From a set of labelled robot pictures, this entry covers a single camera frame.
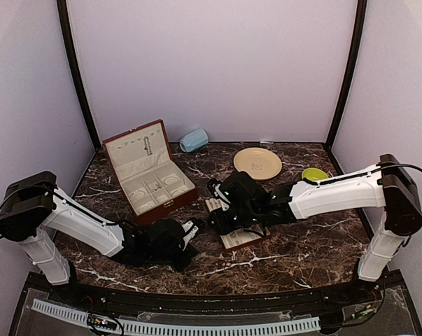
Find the red earring tray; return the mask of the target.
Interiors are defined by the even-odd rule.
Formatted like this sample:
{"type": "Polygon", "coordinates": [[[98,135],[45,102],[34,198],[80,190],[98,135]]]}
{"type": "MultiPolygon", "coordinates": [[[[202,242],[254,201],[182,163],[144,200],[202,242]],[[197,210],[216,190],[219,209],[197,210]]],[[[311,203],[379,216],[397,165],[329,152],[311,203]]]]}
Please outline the red earring tray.
{"type": "Polygon", "coordinates": [[[209,213],[209,226],[220,236],[226,252],[257,244],[271,237],[270,231],[255,223],[242,227],[235,210],[221,199],[205,200],[209,213]]]}

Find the red wooden jewelry box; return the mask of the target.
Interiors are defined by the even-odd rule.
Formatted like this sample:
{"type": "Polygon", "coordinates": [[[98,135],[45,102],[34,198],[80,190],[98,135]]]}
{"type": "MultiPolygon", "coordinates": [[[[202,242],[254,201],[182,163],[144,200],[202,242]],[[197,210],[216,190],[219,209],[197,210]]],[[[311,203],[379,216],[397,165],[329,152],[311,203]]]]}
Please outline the red wooden jewelry box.
{"type": "Polygon", "coordinates": [[[195,184],[174,162],[162,120],[111,137],[104,141],[104,148],[138,224],[148,225],[198,198],[195,184]],[[171,175],[179,180],[163,184],[164,178],[171,175]],[[153,192],[150,185],[154,182],[162,189],[153,192]],[[147,195],[132,202],[129,196],[139,188],[145,188],[147,195]],[[172,197],[171,192],[177,188],[185,192],[172,197]],[[139,207],[149,202],[153,207],[140,212],[139,207]]]}

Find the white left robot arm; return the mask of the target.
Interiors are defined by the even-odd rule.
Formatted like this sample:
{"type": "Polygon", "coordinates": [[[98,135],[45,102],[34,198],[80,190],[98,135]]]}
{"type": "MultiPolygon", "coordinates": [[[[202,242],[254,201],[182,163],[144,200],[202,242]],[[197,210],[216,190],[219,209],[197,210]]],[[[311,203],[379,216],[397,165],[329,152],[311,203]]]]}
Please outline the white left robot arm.
{"type": "Polygon", "coordinates": [[[69,235],[122,265],[169,263],[181,272],[197,255],[190,242],[203,226],[198,218],[184,223],[160,219],[147,226],[107,220],[70,198],[50,171],[10,184],[0,204],[0,239],[20,245],[70,305],[85,300],[85,289],[75,282],[75,267],[57,250],[48,229],[69,235]]]}

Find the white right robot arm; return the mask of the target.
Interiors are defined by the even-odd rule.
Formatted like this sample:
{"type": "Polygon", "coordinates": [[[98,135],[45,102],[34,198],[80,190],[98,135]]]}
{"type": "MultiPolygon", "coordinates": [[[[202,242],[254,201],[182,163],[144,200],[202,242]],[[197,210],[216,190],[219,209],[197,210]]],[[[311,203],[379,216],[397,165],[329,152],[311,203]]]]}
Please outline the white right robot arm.
{"type": "Polygon", "coordinates": [[[219,234],[295,223],[318,214],[367,207],[383,208],[377,232],[358,263],[358,277],[344,288],[344,298],[358,304],[370,294],[371,283],[399,248],[422,227],[422,205],[418,188],[402,164],[391,154],[377,164],[350,174],[311,181],[303,178],[276,186],[267,192],[245,171],[235,172],[223,182],[211,179],[212,194],[205,201],[210,226],[219,234]]]}

